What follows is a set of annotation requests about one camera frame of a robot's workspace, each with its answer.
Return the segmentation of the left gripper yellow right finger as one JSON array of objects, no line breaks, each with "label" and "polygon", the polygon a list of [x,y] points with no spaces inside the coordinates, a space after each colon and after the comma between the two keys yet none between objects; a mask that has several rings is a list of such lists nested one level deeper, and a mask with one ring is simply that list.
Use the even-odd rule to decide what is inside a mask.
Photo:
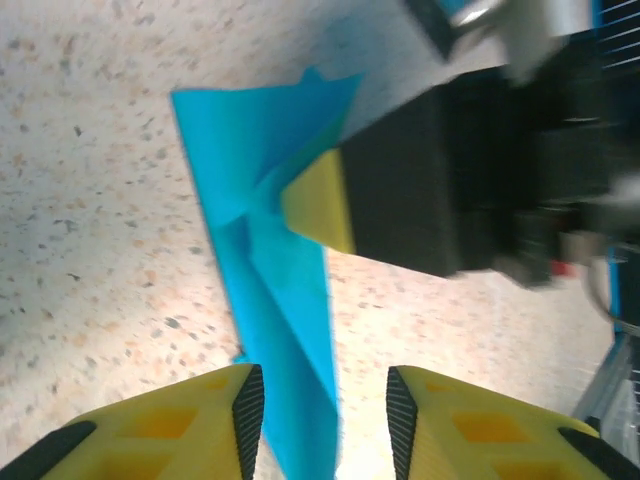
[{"label": "left gripper yellow right finger", "polygon": [[389,368],[386,414],[398,479],[623,476],[590,425],[424,368]]}]

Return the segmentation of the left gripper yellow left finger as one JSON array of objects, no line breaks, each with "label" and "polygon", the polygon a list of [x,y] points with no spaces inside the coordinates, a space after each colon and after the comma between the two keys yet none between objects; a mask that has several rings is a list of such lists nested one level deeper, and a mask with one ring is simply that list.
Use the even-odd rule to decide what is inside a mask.
[{"label": "left gripper yellow left finger", "polygon": [[83,414],[1,470],[4,479],[251,479],[262,369],[227,366]]}]

